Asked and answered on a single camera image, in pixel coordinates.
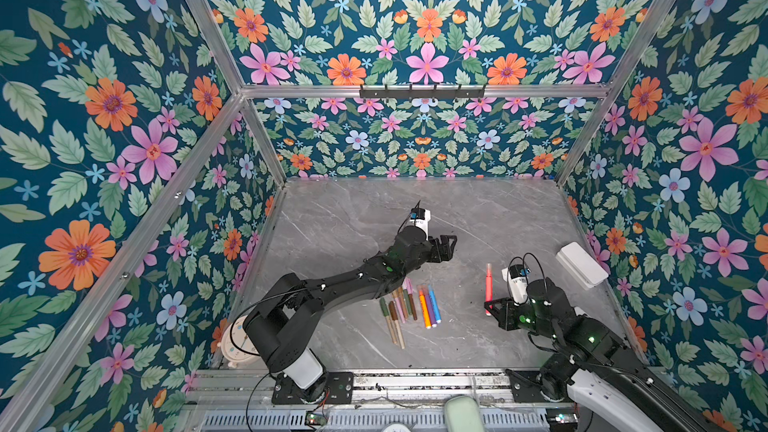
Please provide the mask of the pink highlighter marker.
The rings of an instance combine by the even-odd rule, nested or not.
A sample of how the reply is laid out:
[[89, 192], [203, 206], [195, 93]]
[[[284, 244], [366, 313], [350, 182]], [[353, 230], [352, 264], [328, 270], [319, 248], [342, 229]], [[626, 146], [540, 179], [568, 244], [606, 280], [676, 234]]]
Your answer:
[[493, 300], [493, 272], [492, 272], [492, 265], [490, 263], [487, 263], [486, 269], [485, 269], [484, 301], [490, 302], [492, 300]]

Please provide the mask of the purple marker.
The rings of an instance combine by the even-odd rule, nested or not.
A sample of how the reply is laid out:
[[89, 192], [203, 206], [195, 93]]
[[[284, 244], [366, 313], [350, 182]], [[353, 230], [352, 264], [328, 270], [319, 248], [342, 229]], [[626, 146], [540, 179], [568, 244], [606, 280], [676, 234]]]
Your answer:
[[427, 311], [429, 327], [434, 328], [437, 326], [436, 315], [434, 313], [433, 304], [432, 304], [429, 292], [425, 287], [421, 289], [421, 295], [424, 299], [424, 307], [426, 308], [426, 311]]

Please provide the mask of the blue marker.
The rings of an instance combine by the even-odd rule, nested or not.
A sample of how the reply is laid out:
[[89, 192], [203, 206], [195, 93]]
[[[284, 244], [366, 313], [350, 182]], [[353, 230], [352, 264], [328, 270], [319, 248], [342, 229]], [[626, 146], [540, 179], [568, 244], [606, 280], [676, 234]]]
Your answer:
[[436, 327], [438, 324], [442, 322], [442, 317], [439, 311], [438, 302], [436, 299], [435, 292], [431, 285], [427, 286], [427, 293], [429, 297], [429, 304], [431, 307], [431, 317], [432, 317], [432, 324], [434, 327]]

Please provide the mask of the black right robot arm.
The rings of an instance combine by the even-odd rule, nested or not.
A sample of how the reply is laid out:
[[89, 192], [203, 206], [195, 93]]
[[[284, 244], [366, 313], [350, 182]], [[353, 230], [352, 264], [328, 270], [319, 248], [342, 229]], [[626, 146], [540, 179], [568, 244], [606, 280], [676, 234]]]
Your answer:
[[526, 294], [522, 303], [507, 297], [487, 301], [484, 308], [503, 330], [552, 341], [538, 373], [545, 398], [569, 398], [619, 431], [720, 429], [658, 378], [619, 335], [579, 314], [552, 280], [529, 283]]

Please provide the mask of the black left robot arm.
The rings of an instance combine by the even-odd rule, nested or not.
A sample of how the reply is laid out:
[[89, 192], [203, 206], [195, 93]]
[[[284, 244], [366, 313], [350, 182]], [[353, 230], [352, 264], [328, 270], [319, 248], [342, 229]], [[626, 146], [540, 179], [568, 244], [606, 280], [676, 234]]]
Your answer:
[[329, 373], [309, 343], [324, 314], [366, 300], [378, 300], [403, 285], [426, 263], [453, 258], [455, 235], [432, 237], [417, 226], [400, 230], [393, 244], [357, 268], [320, 279], [282, 276], [243, 322], [243, 330], [271, 374], [289, 378], [303, 401], [318, 400]]

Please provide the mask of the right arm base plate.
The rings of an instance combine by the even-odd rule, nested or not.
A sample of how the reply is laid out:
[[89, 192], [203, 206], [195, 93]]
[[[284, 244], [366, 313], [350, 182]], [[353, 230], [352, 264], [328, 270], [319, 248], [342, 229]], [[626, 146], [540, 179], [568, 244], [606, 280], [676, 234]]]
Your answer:
[[573, 383], [572, 376], [577, 368], [563, 370], [537, 369], [518, 370], [506, 368], [504, 374], [509, 379], [510, 390], [516, 402], [552, 402], [569, 401], [567, 387]]

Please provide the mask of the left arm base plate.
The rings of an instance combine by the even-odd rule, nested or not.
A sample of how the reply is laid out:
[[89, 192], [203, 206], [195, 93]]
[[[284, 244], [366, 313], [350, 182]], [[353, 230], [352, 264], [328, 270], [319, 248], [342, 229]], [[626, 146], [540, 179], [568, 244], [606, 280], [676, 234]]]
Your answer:
[[352, 402], [355, 375], [352, 372], [324, 372], [307, 389], [300, 388], [290, 377], [277, 377], [271, 403], [273, 405], [348, 405]]

